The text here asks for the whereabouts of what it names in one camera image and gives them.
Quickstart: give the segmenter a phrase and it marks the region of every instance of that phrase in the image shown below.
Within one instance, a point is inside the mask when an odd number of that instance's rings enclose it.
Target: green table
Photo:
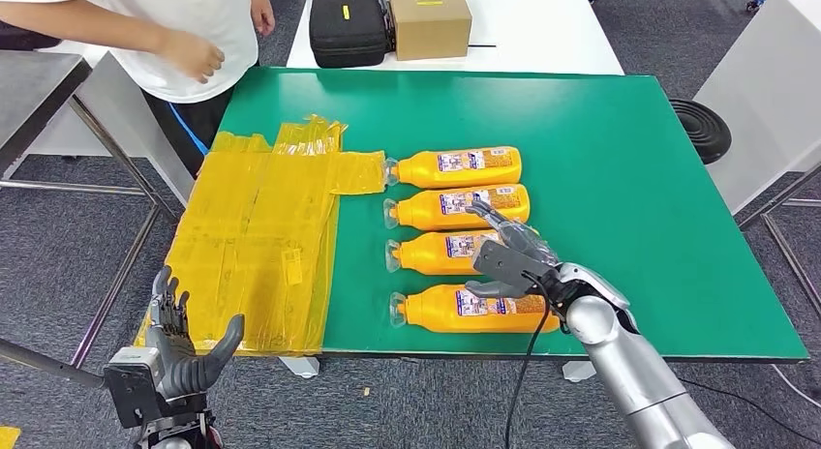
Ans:
[[[513,145],[532,199],[529,223],[564,260],[587,265],[632,303],[639,328],[671,359],[807,358],[784,309],[701,165],[655,78],[455,72],[251,69],[222,129],[276,137],[282,122],[317,113],[350,125],[344,147],[422,150]],[[510,356],[529,335],[437,334],[392,328],[388,297],[463,277],[389,274],[384,195],[340,203],[323,350],[354,355]],[[535,354],[584,354],[572,337],[543,335]]]

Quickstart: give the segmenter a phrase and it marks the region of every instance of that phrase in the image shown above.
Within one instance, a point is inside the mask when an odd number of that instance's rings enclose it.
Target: metal frame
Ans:
[[[129,248],[125,258],[120,263],[117,273],[114,275],[111,286],[106,295],[103,297],[100,307],[97,309],[94,317],[91,319],[91,322],[86,328],[85,334],[77,346],[71,363],[65,364],[42,355],[39,352],[35,352],[1,339],[0,355],[10,357],[18,362],[22,362],[38,369],[46,370],[53,374],[64,376],[87,386],[102,387],[102,378],[95,374],[90,374],[81,370],[82,365],[88,357],[92,344],[99,336],[103,323],[106,321],[106,317],[111,311],[111,307],[114,305],[114,300],[116,300],[117,295],[122,290],[123,285],[125,284],[126,279],[134,266],[137,255],[145,244],[148,233],[157,221],[157,217],[160,214],[165,214],[174,223],[177,223],[179,218],[173,211],[171,211],[170,207],[168,207],[167,203],[160,197],[159,193],[157,193],[154,187],[151,186],[145,176],[134,165],[134,162],[132,162],[132,160],[120,148],[108,130],[106,130],[97,117],[91,113],[83,101],[76,94],[73,94],[68,99],[68,103],[80,120],[82,120],[89,130],[91,130],[100,143],[103,144],[108,153],[111,154],[111,157],[125,167],[126,171],[128,171],[132,178],[134,178],[137,182],[137,187],[122,188],[114,186],[77,185],[69,183],[0,180],[0,188],[21,188],[27,190],[48,190],[69,193],[107,195],[144,195],[151,201],[150,210],[148,215],[145,217],[142,226],[137,232],[137,237],[135,238],[134,243],[132,243],[131,248]]]
[[[812,280],[809,278],[809,275],[806,273],[804,266],[796,257],[795,253],[793,252],[792,248],[790,247],[787,240],[784,238],[784,235],[781,233],[781,229],[778,227],[775,219],[770,215],[775,211],[775,209],[779,208],[780,206],[786,207],[821,207],[821,200],[819,199],[801,199],[793,197],[796,193],[804,188],[804,186],[811,180],[813,177],[817,176],[821,173],[821,164],[816,165],[814,168],[810,169],[809,171],[805,172],[801,178],[794,181],[790,184],[790,186],[784,188],[783,191],[775,195],[772,199],[768,200],[767,203],[759,207],[755,210],[749,217],[745,218],[740,224],[739,229],[741,231],[747,230],[755,221],[760,217],[761,220],[764,222],[764,226],[773,236],[775,239],[775,243],[778,244],[778,248],[781,250],[781,253],[786,258],[787,263],[790,265],[793,273],[795,274],[796,278],[798,278],[801,287],[804,289],[807,299],[809,303],[812,304],[813,309],[815,312],[821,317],[821,295],[818,293],[818,289],[813,284]]]

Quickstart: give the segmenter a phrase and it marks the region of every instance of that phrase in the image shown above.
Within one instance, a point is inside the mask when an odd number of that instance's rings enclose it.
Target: plastic bottle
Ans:
[[[385,163],[389,185],[410,183],[422,189],[518,183],[522,176],[522,156],[510,146],[423,151]]]
[[[474,199],[488,202],[510,220],[524,223],[531,214],[531,200],[524,186],[478,186],[423,191],[400,202],[386,199],[382,208],[385,225],[388,228],[410,225],[424,231],[487,228],[489,225],[484,219],[465,210]]]
[[[424,233],[404,243],[391,239],[385,245],[385,265],[389,272],[410,268],[423,275],[475,275],[472,256],[482,238],[499,241],[499,234],[493,229],[480,229]]]
[[[390,298],[393,326],[419,325],[436,333],[532,333],[544,315],[544,298],[480,299],[463,284],[439,284],[409,296],[398,292]],[[559,328],[550,313],[542,333]]]

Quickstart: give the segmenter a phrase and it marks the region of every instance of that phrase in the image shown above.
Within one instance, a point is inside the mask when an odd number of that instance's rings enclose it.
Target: white t-shirt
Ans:
[[[61,2],[67,0],[0,0]],[[194,33],[226,56],[223,67],[201,84],[154,54],[115,49],[111,53],[134,81],[150,94],[173,103],[211,99],[233,86],[258,57],[251,21],[251,0],[87,0],[123,15]]]

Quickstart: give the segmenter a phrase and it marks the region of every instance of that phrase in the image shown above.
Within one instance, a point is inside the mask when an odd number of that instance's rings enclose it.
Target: yellow paper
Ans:
[[[313,116],[283,124],[272,147],[260,135],[216,137],[166,260],[180,292],[191,293],[197,351],[210,350],[240,313],[240,354],[321,351],[337,194],[384,189],[384,153],[340,152],[344,129]]]

